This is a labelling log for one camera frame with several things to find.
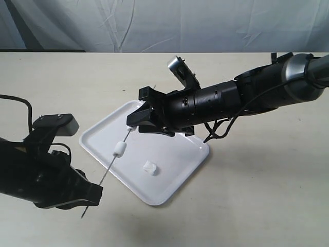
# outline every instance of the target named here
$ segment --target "white table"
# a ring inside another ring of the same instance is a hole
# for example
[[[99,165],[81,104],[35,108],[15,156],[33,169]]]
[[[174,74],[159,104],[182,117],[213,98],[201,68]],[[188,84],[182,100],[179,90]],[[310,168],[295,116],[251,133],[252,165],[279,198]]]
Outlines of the white table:
[[[33,118],[72,113],[80,130],[57,137],[72,166],[97,183],[104,168],[79,146],[81,133],[138,89],[181,89],[173,54],[1,53],[0,93],[28,99]],[[182,54],[201,86],[270,62],[270,54]],[[109,175],[98,207],[42,210],[0,195],[1,246],[329,246],[329,93],[314,102],[241,117],[194,176],[160,207]],[[27,135],[23,105],[1,100],[0,136]],[[206,137],[203,126],[196,134]]]

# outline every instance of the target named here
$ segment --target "table surface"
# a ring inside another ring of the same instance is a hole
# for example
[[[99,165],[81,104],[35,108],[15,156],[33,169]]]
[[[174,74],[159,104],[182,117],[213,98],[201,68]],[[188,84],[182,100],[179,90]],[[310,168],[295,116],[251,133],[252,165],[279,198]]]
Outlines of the table surface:
[[[270,62],[270,54],[180,54],[202,87]],[[87,128],[147,85],[181,89],[174,54],[1,53],[1,94],[28,99],[33,119],[72,113],[80,130],[56,137],[72,166],[98,182],[104,168],[79,146]],[[317,101],[241,117],[209,143],[204,164],[160,207],[141,202],[112,175],[98,207],[43,210],[0,195],[3,246],[329,246],[329,93]],[[0,136],[27,135],[26,109],[1,101]],[[196,134],[206,137],[203,126]]]

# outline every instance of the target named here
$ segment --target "white backdrop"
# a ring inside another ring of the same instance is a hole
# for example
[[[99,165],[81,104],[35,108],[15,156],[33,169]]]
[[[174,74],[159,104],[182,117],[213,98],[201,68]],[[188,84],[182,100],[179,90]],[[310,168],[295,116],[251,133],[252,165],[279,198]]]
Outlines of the white backdrop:
[[[12,1],[47,49],[329,51],[328,0]]]

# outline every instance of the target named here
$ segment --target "white plastic tray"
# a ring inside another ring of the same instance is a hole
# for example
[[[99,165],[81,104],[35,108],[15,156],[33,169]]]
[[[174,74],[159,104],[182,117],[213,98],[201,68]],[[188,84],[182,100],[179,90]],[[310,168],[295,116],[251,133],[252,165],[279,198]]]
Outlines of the white plastic tray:
[[[130,101],[101,120],[80,137],[80,145],[105,168],[112,160],[117,142],[127,134],[126,117],[142,105]],[[196,136],[132,132],[122,158],[110,172],[148,205],[164,203],[209,154],[209,147]],[[143,170],[146,161],[157,165],[156,175]]]

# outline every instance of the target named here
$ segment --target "thin metal rod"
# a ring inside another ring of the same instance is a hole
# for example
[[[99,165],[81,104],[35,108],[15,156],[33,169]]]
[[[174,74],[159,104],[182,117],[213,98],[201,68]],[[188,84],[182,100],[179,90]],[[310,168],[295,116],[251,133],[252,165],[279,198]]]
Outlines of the thin metal rod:
[[[130,134],[130,132],[131,132],[131,130],[128,131],[128,134],[125,136],[123,142],[125,142],[125,141],[127,140],[128,136],[129,136],[129,134]],[[104,179],[106,178],[106,175],[108,174],[108,171],[109,171],[109,169],[111,168],[111,166],[113,165],[113,162],[115,161],[115,159],[116,159],[116,157],[114,156],[113,159],[112,159],[112,161],[111,161],[111,163],[109,164],[109,166],[108,166],[108,168],[107,168],[107,170],[106,170],[104,176],[102,177],[101,181],[99,182],[99,184],[98,184],[99,186],[103,183]],[[89,208],[89,206],[86,206],[86,209],[84,210],[84,212],[83,212],[82,215],[81,215],[81,219],[82,219],[82,218],[84,217],[84,215],[86,214],[88,208]]]

